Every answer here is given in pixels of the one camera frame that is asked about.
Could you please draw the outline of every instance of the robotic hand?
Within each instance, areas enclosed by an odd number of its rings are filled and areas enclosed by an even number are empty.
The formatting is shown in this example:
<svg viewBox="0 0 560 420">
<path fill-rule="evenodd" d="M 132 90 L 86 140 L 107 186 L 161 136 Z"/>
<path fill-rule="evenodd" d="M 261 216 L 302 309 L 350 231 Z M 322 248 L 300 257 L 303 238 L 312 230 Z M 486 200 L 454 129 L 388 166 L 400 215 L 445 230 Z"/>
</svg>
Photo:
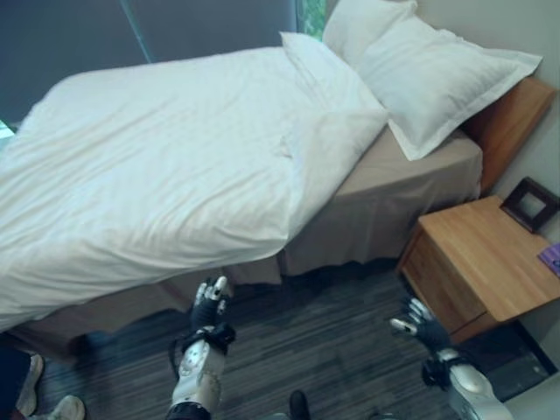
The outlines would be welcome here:
<svg viewBox="0 0 560 420">
<path fill-rule="evenodd" d="M 407 320 L 393 318 L 390 323 L 397 331 L 418 338 L 430 351 L 422 368 L 426 385 L 448 391 L 451 407 L 463 420 L 514 420 L 495 397 L 488 379 L 452 348 L 449 334 L 422 302 L 412 298 L 405 312 Z"/>
<path fill-rule="evenodd" d="M 166 420 L 210 420 L 218 408 L 221 374 L 235 330 L 219 323 L 226 310 L 228 280 L 221 276 L 202 283 L 191 311 L 192 332 L 173 341 L 169 359 L 177 377 Z M 175 353 L 181 344 L 177 367 Z"/>
</svg>

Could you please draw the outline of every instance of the jeans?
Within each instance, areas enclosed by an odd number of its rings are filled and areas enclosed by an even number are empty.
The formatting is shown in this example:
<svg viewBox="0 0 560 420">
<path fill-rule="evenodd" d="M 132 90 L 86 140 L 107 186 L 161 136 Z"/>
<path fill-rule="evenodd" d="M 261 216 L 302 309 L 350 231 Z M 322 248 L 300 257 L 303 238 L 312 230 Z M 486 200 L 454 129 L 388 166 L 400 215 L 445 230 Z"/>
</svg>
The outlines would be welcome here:
<svg viewBox="0 0 560 420">
<path fill-rule="evenodd" d="M 10 418 L 16 408 L 30 365 L 29 354 L 0 346 L 0 420 Z"/>
</svg>

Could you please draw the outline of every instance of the sneaker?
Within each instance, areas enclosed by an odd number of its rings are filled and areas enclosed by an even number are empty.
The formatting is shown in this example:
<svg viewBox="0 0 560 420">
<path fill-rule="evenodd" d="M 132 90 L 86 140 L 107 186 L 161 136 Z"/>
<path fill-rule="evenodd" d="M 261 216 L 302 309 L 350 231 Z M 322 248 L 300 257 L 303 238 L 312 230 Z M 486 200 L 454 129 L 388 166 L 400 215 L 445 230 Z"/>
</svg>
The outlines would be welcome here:
<svg viewBox="0 0 560 420">
<path fill-rule="evenodd" d="M 29 366 L 29 373 L 25 377 L 24 386 L 21 388 L 19 393 L 19 398 L 16 402 L 17 410 L 28 417 L 35 412 L 37 409 L 37 393 L 35 388 L 37 387 L 37 382 L 43 374 L 45 369 L 45 361 L 41 356 L 35 354 L 31 357 L 31 365 Z"/>
<path fill-rule="evenodd" d="M 33 416 L 29 420 L 84 420 L 86 408 L 80 398 L 67 395 L 54 408 L 51 414 Z"/>
</svg>

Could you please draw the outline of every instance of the black glove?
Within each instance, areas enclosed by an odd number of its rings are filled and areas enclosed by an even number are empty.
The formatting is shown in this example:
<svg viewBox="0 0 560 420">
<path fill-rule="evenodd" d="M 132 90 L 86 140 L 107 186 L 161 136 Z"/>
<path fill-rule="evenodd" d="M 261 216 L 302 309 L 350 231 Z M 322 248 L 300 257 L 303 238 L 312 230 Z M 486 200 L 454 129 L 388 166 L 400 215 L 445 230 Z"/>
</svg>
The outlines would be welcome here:
<svg viewBox="0 0 560 420">
<path fill-rule="evenodd" d="M 202 283 L 192 305 L 191 328 L 194 332 L 204 327 L 215 327 L 226 310 L 228 280 L 221 276 Z"/>
<path fill-rule="evenodd" d="M 391 319 L 391 325 L 395 329 L 418 338 L 432 353 L 452 347 L 449 333 L 418 299 L 413 297 L 407 303 L 405 313 L 409 322 Z"/>
</svg>

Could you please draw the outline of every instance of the wooden nightstand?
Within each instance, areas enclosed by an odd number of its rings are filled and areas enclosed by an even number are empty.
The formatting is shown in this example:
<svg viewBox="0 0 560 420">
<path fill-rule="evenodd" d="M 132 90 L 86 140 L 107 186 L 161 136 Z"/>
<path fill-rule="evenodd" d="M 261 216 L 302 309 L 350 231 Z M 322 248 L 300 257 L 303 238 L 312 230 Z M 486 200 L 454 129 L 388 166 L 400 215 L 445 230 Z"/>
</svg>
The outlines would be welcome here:
<svg viewBox="0 0 560 420">
<path fill-rule="evenodd" d="M 549 243 L 489 197 L 427 214 L 397 270 L 460 342 L 560 298 L 537 254 Z"/>
</svg>

